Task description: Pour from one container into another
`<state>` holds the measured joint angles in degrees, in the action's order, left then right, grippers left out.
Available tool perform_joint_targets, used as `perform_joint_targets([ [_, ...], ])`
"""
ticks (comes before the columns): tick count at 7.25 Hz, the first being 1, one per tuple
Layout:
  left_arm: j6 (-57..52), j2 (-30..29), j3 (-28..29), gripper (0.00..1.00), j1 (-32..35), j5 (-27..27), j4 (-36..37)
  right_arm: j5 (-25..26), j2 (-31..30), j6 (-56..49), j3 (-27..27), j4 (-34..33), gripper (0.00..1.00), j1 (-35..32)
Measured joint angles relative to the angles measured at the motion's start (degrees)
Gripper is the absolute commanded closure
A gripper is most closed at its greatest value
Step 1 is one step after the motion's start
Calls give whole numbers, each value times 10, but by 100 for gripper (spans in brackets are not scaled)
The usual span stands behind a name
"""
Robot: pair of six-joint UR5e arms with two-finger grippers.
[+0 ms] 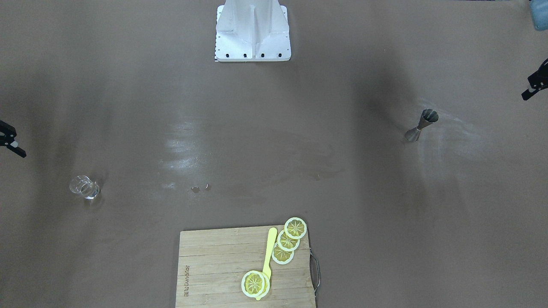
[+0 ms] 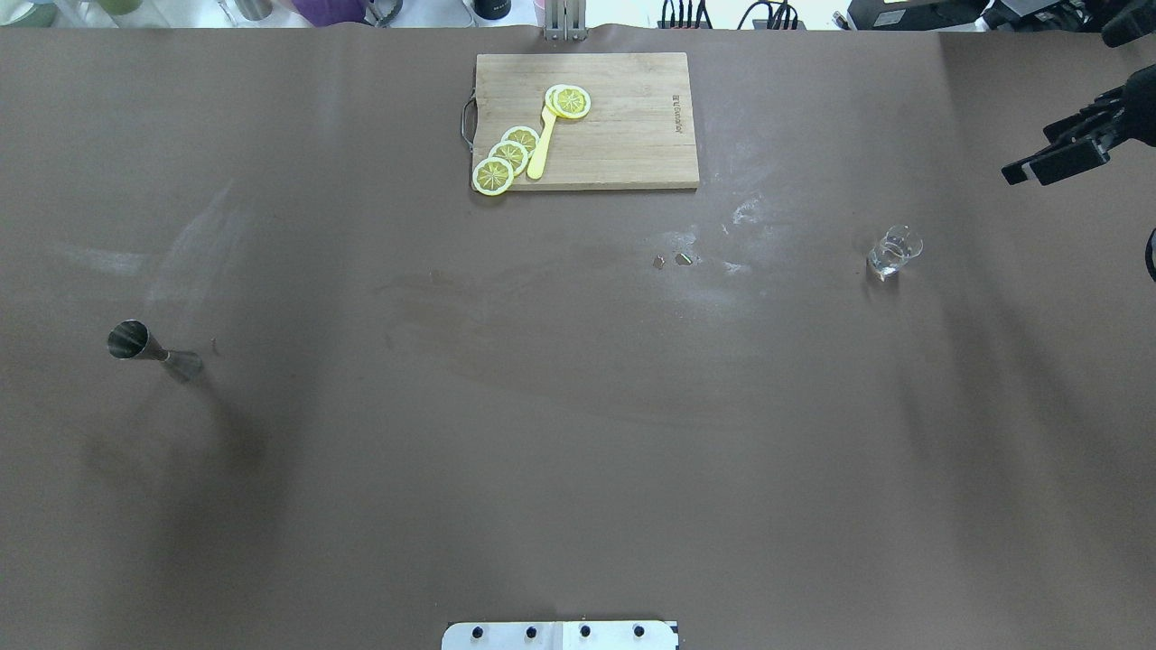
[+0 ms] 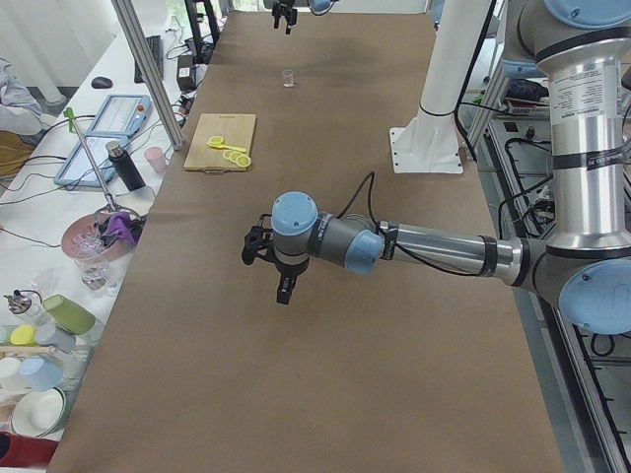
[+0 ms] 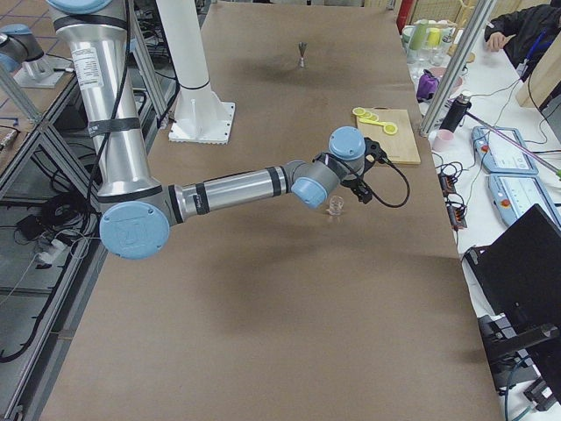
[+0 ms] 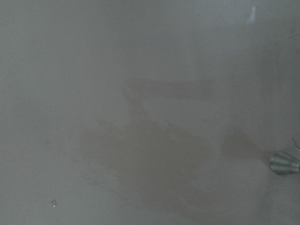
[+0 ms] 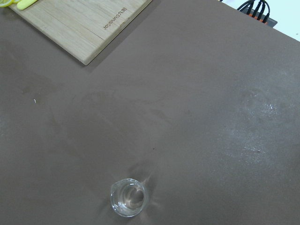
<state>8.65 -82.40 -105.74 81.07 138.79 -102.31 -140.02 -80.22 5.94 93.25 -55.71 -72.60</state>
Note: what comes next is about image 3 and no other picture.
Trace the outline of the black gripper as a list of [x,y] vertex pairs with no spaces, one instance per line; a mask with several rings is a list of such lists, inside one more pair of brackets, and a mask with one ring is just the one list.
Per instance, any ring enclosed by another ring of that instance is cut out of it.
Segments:
[[297,10],[295,9],[295,0],[276,0],[273,3],[272,16],[273,28],[278,29],[282,12],[285,12],[286,20],[285,34],[290,34],[293,26],[297,23]]
[[276,302],[289,304],[297,282],[297,278],[309,267],[309,256],[274,254],[274,265],[280,273],[279,284],[276,291]]

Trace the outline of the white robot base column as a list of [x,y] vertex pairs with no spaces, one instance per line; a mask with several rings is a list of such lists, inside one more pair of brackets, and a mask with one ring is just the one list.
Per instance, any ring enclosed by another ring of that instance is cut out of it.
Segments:
[[493,15],[493,1],[444,3],[418,112],[403,128],[392,128],[390,154],[396,173],[463,172],[458,153],[456,108],[469,66]]

